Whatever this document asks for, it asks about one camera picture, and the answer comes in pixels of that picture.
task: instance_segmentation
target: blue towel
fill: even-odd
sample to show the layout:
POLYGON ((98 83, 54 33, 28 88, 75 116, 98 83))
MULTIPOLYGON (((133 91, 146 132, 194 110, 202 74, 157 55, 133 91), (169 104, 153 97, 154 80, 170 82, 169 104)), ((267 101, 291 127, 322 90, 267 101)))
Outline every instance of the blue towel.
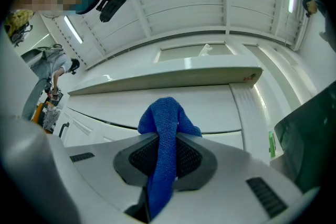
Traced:
POLYGON ((152 103, 142 115, 138 131, 140 134, 157 132, 160 137, 156 168, 147 184, 149 210, 153 219, 172 196, 176 178, 176 133, 202 135, 172 97, 160 98, 152 103))

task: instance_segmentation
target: white ceiling panel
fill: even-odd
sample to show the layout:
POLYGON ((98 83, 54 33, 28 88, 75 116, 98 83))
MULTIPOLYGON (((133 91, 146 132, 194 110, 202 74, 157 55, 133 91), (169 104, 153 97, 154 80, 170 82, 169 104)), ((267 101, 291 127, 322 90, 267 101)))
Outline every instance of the white ceiling panel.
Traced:
POLYGON ((88 67, 121 47, 154 40, 175 30, 195 27, 203 31, 218 26, 229 34, 231 27, 241 32, 250 29, 296 46, 305 29, 302 7, 298 4, 290 14, 288 0, 127 0, 108 23, 102 23, 99 15, 93 9, 71 19, 84 39, 82 46, 68 29, 63 29, 88 67))
POLYGON ((125 44, 146 38, 138 20, 119 29, 113 33, 111 37, 112 38, 105 38, 101 42, 107 53, 125 44))

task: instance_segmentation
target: person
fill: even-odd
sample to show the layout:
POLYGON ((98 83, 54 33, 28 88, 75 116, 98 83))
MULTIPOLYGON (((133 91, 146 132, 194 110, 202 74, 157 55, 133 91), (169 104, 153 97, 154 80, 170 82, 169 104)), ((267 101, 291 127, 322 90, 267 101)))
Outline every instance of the person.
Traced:
POLYGON ((329 43, 330 47, 336 52, 336 37, 334 33, 333 23, 328 14, 327 8, 322 0, 302 0, 303 8, 306 10, 306 16, 308 18, 311 15, 316 14, 318 10, 326 19, 325 21, 325 31, 319 32, 321 38, 329 43))
MULTIPOLYGON (((1 17, 1 21, 4 22, 5 18, 8 16, 8 13, 11 10, 17 10, 17 9, 29 9, 29 10, 33 10, 36 12, 37 11, 43 12, 43 11, 49 11, 49 10, 55 10, 55 9, 56 11, 61 11, 61 12, 63 10, 77 11, 77 9, 74 9, 74 5, 76 5, 75 8, 78 8, 79 11, 86 12, 89 9, 93 9, 95 7, 95 4, 98 4, 97 1, 98 0, 2 0, 2 8, 0 9, 0 17, 1 17)), ((1 29, 1 30, 2 31, 0 31, 0 37, 1 37, 0 55, 2 56, 2 58, 0 61, 0 69, 1 69, 3 76, 1 76, 2 83, 0 83, 0 93, 2 95, 2 98, 0 99, 1 100, 0 103, 2 103, 0 107, 0 115, 6 116, 2 118, 3 120, 2 123, 4 123, 5 121, 8 121, 9 117, 19 115, 16 113, 16 110, 10 110, 10 107, 17 106, 18 104, 17 102, 14 102, 12 98, 10 98, 9 96, 6 96, 6 93, 12 91, 13 89, 15 89, 15 93, 19 93, 20 91, 24 91, 24 88, 23 88, 22 81, 16 78, 17 70, 18 70, 18 67, 16 66, 17 62, 7 60, 8 55, 13 56, 13 57, 14 56, 19 57, 19 55, 17 55, 17 53, 14 51, 13 46, 8 45, 10 44, 10 41, 9 41, 8 34, 6 33, 5 29, 1 29)), ((75 63, 76 61, 72 61, 72 60, 70 60, 71 61, 71 64, 70 64, 69 57, 67 55, 61 56, 60 59, 58 59, 58 61, 59 63, 58 64, 55 63, 55 66, 54 66, 54 70, 59 71, 58 73, 55 72, 56 74, 55 78, 57 78, 57 80, 59 76, 62 76, 61 75, 62 72, 68 71, 66 69, 67 67, 69 67, 69 65, 71 67, 73 64, 76 65, 75 63), (61 62, 62 58, 67 58, 66 63, 61 62)), ((42 61, 41 66, 45 66, 49 68, 50 63, 42 61)), ((38 72, 42 73, 43 69, 41 68, 41 66, 35 66, 32 68, 32 70, 33 71, 38 70, 38 72)), ((20 187, 21 183, 24 183, 25 186, 28 186, 30 182, 24 179, 16 180, 15 178, 13 178, 13 174, 10 174, 8 171, 5 170, 6 162, 4 158, 6 153, 13 152, 13 149, 20 151, 30 143, 37 144, 37 147, 34 147, 34 151, 33 152, 30 151, 28 155, 27 154, 24 156, 22 155, 23 158, 21 158, 21 161, 25 161, 27 158, 32 159, 32 158, 35 158, 36 156, 39 157, 41 156, 41 152, 38 151, 37 149, 40 148, 41 146, 40 144, 41 140, 34 139, 35 137, 34 133, 31 134, 31 132, 34 129, 28 128, 27 130, 24 130, 23 132, 28 135, 27 139, 24 139, 21 136, 17 137, 17 134, 13 133, 11 131, 11 128, 7 128, 7 125, 6 126, 4 124, 1 124, 1 125, 3 128, 2 128, 1 135, 0 135, 0 145, 2 145, 3 147, 1 150, 1 154, 0 154, 0 163, 1 163, 1 168, 0 168, 1 176, 0 177, 2 179, 3 186, 6 188, 6 194, 8 194, 4 196, 4 198, 7 201, 5 209, 4 209, 4 214, 8 213, 8 217, 11 217, 12 220, 17 221, 17 222, 22 221, 22 220, 23 221, 33 220, 34 222, 37 222, 37 223, 45 223, 46 220, 43 218, 43 215, 41 214, 40 207, 38 206, 38 209, 37 209, 36 207, 33 207, 32 204, 30 203, 31 199, 35 198, 34 194, 32 192, 30 192, 30 194, 28 193, 23 194, 22 188, 20 187), (9 147, 7 146, 9 141, 16 141, 16 142, 15 144, 13 144, 13 147, 10 147, 8 150, 4 150, 4 148, 9 147), (13 208, 13 206, 15 206, 16 208, 19 208, 21 211, 21 214, 13 215, 12 213, 10 213, 10 209, 13 208)), ((43 144, 42 146, 44 146, 46 149, 49 147, 48 144, 43 144)), ((49 188, 43 189, 43 187, 40 187, 40 191, 42 191, 43 193, 47 195, 46 196, 47 199, 48 198, 50 199, 50 197, 53 197, 53 194, 55 194, 56 197, 62 198, 62 193, 59 191, 57 186, 54 184, 55 183, 54 179, 59 176, 58 174, 55 174, 55 176, 51 176, 51 177, 45 177, 45 173, 44 173, 45 171, 43 171, 43 169, 42 170, 35 169, 35 172, 32 172, 32 173, 29 171, 29 169, 27 171, 21 171, 21 172, 23 172, 23 174, 27 176, 29 176, 29 174, 36 174, 36 172, 40 173, 41 175, 40 177, 41 178, 43 177, 45 180, 49 182, 49 186, 50 186, 49 188)), ((40 205, 47 203, 46 200, 41 200, 41 201, 42 202, 40 203, 40 205)), ((53 208, 52 218, 49 220, 53 223, 65 223, 65 222, 80 223, 81 220, 79 220, 76 214, 77 210, 78 209, 74 206, 73 203, 68 202, 66 199, 65 200, 63 199, 60 204, 58 204, 56 207, 53 208)))
POLYGON ((59 44, 46 49, 43 55, 44 56, 31 67, 31 70, 38 77, 38 82, 30 93, 23 108, 22 118, 26 120, 32 119, 38 99, 47 83, 51 80, 51 76, 54 74, 54 87, 51 92, 56 98, 58 95, 59 77, 65 73, 75 71, 80 66, 79 61, 77 59, 71 59, 59 44))

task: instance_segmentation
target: white plastic surface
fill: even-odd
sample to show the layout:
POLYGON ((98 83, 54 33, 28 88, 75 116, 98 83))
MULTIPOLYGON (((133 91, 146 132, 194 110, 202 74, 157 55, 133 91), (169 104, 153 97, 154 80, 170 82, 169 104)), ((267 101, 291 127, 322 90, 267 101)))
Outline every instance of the white plastic surface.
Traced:
POLYGON ((38 78, 15 52, 7 33, 0 29, 0 114, 21 116, 38 78))
POLYGON ((98 131, 97 143, 106 143, 121 139, 126 139, 140 135, 137 130, 122 128, 106 123, 101 123, 98 131))

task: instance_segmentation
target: black mesh grille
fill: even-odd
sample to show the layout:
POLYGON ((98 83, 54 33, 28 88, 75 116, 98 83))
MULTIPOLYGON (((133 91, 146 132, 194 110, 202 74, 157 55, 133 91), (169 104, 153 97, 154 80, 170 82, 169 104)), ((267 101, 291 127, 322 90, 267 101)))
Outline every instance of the black mesh grille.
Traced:
POLYGON ((176 175, 178 178, 195 171, 202 161, 202 155, 180 139, 176 139, 176 175))
POLYGON ((92 157, 94 157, 93 153, 87 152, 79 155, 70 156, 70 159, 72 160, 73 163, 75 163, 92 157))
POLYGON ((287 208, 285 203, 276 195, 276 193, 261 177, 251 178, 246 180, 246 183, 257 196, 257 199, 266 210, 270 218, 275 217, 287 208))
POLYGON ((158 148, 159 138, 156 138, 149 144, 134 151, 130 155, 129 161, 135 168, 145 175, 150 176, 156 167, 158 148))
MULTIPOLYGON (((158 148, 159 138, 156 138, 151 143, 133 152, 129 161, 135 168, 150 176, 156 167, 158 148)), ((176 175, 178 178, 195 171, 200 166, 201 161, 202 156, 197 150, 176 139, 176 175)))

